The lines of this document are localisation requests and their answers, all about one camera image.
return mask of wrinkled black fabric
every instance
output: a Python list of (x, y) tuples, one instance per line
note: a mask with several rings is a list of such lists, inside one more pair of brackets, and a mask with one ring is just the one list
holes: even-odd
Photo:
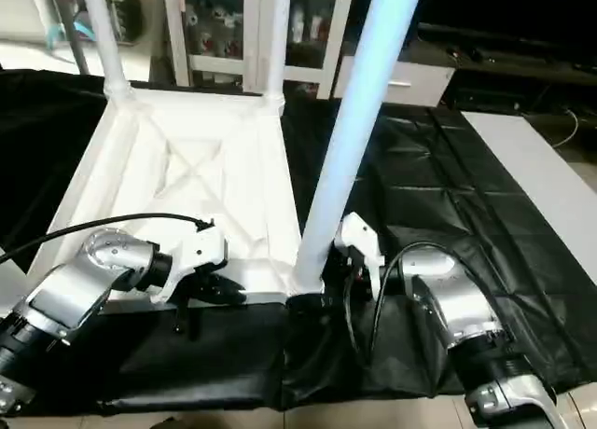
[[(44, 233), (105, 108), (104, 80), (0, 71), (0, 246)], [(17, 256), (26, 270), (36, 249)]]
[[(46, 230), (105, 100), (101, 79), (49, 73), (2, 73), (0, 91), (7, 98), (0, 116), (1, 163), (11, 188), (0, 245), (15, 245)], [(286, 104), (283, 130), (301, 227), (337, 109), (335, 103), (299, 99)], [(30, 150), (31, 142), (43, 145)], [(25, 172), (25, 163), (36, 170)], [(47, 183), (53, 194), (40, 201)], [(557, 390), (595, 378), (592, 282), (460, 114), (384, 107), (350, 211), (378, 231), (387, 258), (409, 242), (430, 240), (466, 259), (496, 296), (537, 372)], [(28, 259), (19, 261), (26, 265)], [(329, 290), (343, 281), (335, 272), (328, 266)], [(321, 309), (314, 306), (319, 299), (288, 307), (192, 310), (196, 339), (174, 334), (172, 311), (108, 315), (62, 348), (48, 372), (48, 388), (27, 411), (283, 409), (460, 393), (435, 335), (417, 324), (416, 311), (396, 293), (399, 287), (389, 289), (367, 371), (354, 360), (341, 307)], [(361, 340), (372, 313), (372, 303), (354, 303)]]
[[(308, 210), (304, 198), (314, 192), (312, 174), (323, 163), (334, 108), (294, 102), (285, 110), (286, 151), (295, 197), (303, 198), (298, 201), (303, 218)], [(537, 372), (558, 391), (595, 378), (597, 324), (590, 315), (597, 289), (460, 114), (383, 108), (346, 206), (346, 213), (351, 211), (378, 231), (387, 259), (417, 241), (444, 244), (463, 257), (497, 298), (500, 314)], [(355, 320), (363, 321), (361, 338), (368, 334), (371, 313), (370, 305), (354, 310)], [(303, 325), (310, 331), (303, 331)], [(396, 337), (396, 343), (387, 351), (378, 345), (369, 372), (361, 374), (349, 365), (344, 327), (341, 316), (306, 317), (291, 325), (286, 358), (292, 375), (285, 375), (285, 389), (294, 405), (330, 396), (462, 392), (437, 338), (417, 325), (403, 297), (386, 299), (379, 341)], [(408, 333), (405, 328), (416, 329)], [(331, 335), (337, 340), (328, 340)], [(320, 353), (336, 362), (318, 364), (323, 362)], [(388, 365), (409, 374), (397, 379), (387, 373)], [(344, 384), (346, 371), (360, 379)]]

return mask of glass cabinet door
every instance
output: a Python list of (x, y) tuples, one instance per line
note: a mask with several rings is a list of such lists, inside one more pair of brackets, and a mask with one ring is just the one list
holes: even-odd
[(290, 0), (286, 65), (323, 68), (336, 0)]
[(241, 89), (244, 0), (185, 0), (183, 26), (193, 84)]

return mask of floor tile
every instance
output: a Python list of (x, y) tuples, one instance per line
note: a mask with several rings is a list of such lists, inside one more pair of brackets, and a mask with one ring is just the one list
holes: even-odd
[(468, 407), (466, 406), (465, 397), (453, 396), (451, 401), (456, 408), (456, 412), (458, 413), (458, 420), (460, 421), (461, 427), (463, 429), (476, 429), (477, 426), (473, 423), (473, 419), (471, 418)]
[(184, 412), (177, 418), (188, 429), (284, 429), (284, 414), (269, 408)]
[(569, 394), (585, 426), (597, 428), (597, 383), (583, 385)]
[(597, 166), (586, 162), (568, 162), (576, 174), (594, 191), (597, 191)]
[(85, 417), (80, 429), (150, 429), (169, 417), (172, 413), (133, 413), (114, 417)]
[(6, 419), (10, 429), (79, 429), (83, 418), (15, 418)]
[(568, 429), (583, 429), (580, 415), (569, 394), (558, 395), (558, 411), (560, 412), (560, 415), (563, 416), (563, 420), (566, 424), (568, 424)]
[(461, 429), (460, 418), (451, 396), (433, 399), (404, 399), (395, 401), (397, 428)]
[(285, 429), (396, 429), (396, 401), (354, 401), (289, 410)]

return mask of white bottle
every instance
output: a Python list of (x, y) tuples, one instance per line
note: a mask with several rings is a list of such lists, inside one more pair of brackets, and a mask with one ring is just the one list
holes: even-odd
[(311, 40), (319, 40), (319, 31), (321, 30), (321, 24), (324, 21), (322, 16), (313, 16), (311, 19)]
[(292, 21), (290, 22), (290, 38), (294, 44), (302, 42), (302, 34), (305, 29), (305, 11), (301, 5), (294, 8), (292, 12)]

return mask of white cabinet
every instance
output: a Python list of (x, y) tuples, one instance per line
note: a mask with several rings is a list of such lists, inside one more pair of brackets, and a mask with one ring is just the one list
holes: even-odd
[[(344, 56), (334, 89), (334, 97), (341, 98), (348, 84), (354, 57)], [(383, 101), (392, 104), (411, 104), (435, 107), (450, 83), (454, 69), (412, 62), (396, 62), (392, 79)]]
[[(267, 83), (274, 0), (165, 0), (176, 83)], [(290, 0), (285, 79), (329, 98), (351, 0)]]

